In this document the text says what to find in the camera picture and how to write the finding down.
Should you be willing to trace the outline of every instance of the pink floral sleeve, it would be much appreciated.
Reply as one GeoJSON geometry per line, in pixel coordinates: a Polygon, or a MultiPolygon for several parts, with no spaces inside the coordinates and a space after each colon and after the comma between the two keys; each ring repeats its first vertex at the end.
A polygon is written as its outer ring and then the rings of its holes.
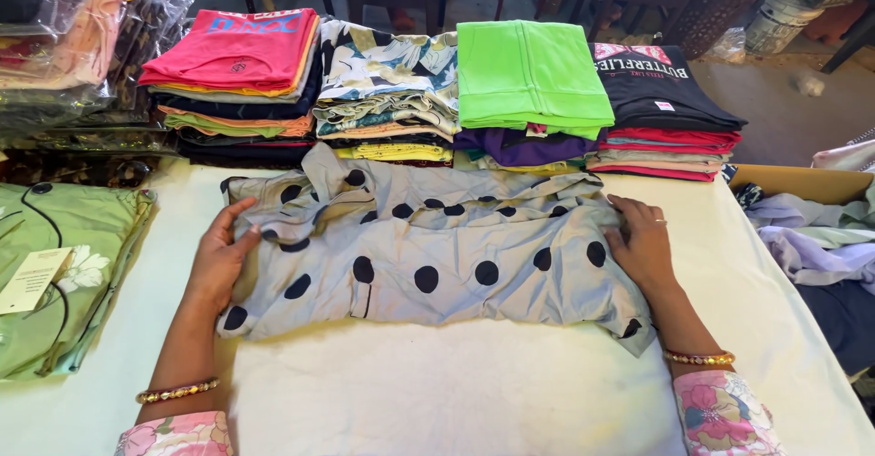
{"type": "Polygon", "coordinates": [[[122,434],[115,456],[233,456],[224,411],[159,418],[122,434]]]}
{"type": "Polygon", "coordinates": [[[703,370],[674,380],[690,456],[787,456],[772,428],[772,415],[742,377],[703,370]]]}

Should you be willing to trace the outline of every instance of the white tablecloth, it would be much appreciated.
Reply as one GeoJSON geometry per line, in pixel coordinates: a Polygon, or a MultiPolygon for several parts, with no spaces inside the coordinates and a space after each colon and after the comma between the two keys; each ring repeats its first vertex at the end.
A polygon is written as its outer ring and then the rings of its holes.
{"type": "MultiPolygon", "coordinates": [[[[0,453],[113,452],[136,418],[134,394],[148,384],[198,238],[222,206],[219,183],[277,173],[166,169],[153,184],[159,210],[81,371],[0,384],[0,453]]],[[[726,185],[604,180],[610,193],[664,209],[678,279],[738,355],[786,450],[871,454],[875,430],[726,185]]],[[[220,350],[243,456],[685,454],[658,346],[635,359],[594,325],[347,319],[220,350]]]]}

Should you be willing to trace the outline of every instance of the gold bangle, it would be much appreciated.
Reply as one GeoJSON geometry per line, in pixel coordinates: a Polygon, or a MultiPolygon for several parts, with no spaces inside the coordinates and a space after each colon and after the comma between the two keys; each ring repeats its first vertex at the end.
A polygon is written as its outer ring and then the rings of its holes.
{"type": "Polygon", "coordinates": [[[137,400],[138,404],[145,405],[155,402],[163,402],[165,400],[170,400],[173,398],[181,398],[183,396],[203,393],[204,391],[210,391],[218,385],[219,378],[211,377],[203,383],[191,384],[191,386],[180,386],[173,389],[160,389],[158,391],[142,391],[137,396],[135,396],[134,399],[137,400]]]}
{"type": "Polygon", "coordinates": [[[719,355],[690,355],[679,354],[671,350],[665,351],[665,358],[670,361],[681,362],[684,364],[697,364],[703,366],[726,366],[735,361],[735,354],[724,350],[719,355]]]}

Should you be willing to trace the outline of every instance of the lavender fabric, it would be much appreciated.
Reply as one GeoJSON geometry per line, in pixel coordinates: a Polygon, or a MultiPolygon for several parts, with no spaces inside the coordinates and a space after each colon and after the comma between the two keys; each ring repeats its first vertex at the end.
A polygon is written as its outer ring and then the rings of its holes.
{"type": "Polygon", "coordinates": [[[597,140],[588,140],[564,133],[547,137],[527,137],[524,129],[463,128],[453,137],[454,149],[482,149],[495,161],[507,167],[544,165],[574,159],[598,149],[598,141],[605,139],[604,128],[597,140]]]}
{"type": "Polygon", "coordinates": [[[757,234],[791,282],[829,285],[846,279],[859,280],[864,289],[875,293],[875,243],[827,250],[792,228],[760,227],[757,234]]]}

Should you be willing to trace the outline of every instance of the clothing label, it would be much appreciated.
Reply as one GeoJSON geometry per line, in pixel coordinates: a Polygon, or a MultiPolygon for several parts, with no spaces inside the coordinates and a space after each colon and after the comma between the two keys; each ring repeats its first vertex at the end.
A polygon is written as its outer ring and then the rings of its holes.
{"type": "Polygon", "coordinates": [[[34,251],[27,255],[0,292],[0,314],[32,311],[72,248],[34,251]]]}
{"type": "Polygon", "coordinates": [[[531,128],[526,128],[526,137],[546,138],[546,137],[547,137],[547,132],[546,132],[546,131],[542,131],[541,133],[536,133],[533,129],[531,129],[531,128]]]}

